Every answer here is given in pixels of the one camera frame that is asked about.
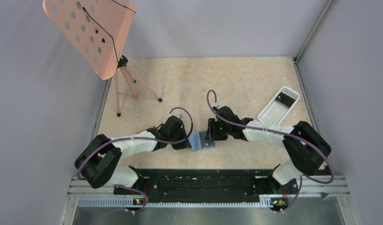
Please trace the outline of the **silver blue credit card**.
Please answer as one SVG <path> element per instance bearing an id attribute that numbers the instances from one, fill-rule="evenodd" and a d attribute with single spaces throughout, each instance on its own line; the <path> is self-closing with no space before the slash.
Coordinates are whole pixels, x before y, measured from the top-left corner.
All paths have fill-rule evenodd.
<path id="1" fill-rule="evenodd" d="M 215 141 L 208 141 L 205 139 L 206 134 L 207 130 L 192 132 L 192 134 L 188 138 L 188 141 L 191 144 L 191 152 L 216 147 Z"/>

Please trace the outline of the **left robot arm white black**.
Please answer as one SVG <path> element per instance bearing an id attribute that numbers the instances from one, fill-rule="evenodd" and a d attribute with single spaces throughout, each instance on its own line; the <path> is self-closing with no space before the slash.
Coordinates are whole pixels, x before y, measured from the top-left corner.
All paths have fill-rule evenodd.
<path id="1" fill-rule="evenodd" d="M 108 138 L 96 136 L 74 162 L 79 179 L 98 189 L 104 185 L 122 185 L 132 194 L 143 188 L 143 176 L 131 166 L 120 166 L 122 158 L 153 152 L 171 145 L 175 150 L 191 148 L 183 121 L 170 115 L 166 122 L 132 136 Z"/>

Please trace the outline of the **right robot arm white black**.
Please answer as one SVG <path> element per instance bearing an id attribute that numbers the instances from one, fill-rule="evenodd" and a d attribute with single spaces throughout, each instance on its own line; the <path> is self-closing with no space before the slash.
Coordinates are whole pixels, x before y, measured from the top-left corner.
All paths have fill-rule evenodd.
<path id="1" fill-rule="evenodd" d="M 259 122 L 252 118 L 240 119 L 227 107 L 213 107 L 215 118 L 208 120 L 206 139 L 225 141 L 229 136 L 247 142 L 265 142 L 284 148 L 289 159 L 277 166 L 268 178 L 268 188 L 281 193 L 287 183 L 299 176 L 314 176 L 332 149 L 307 122 L 282 126 Z"/>

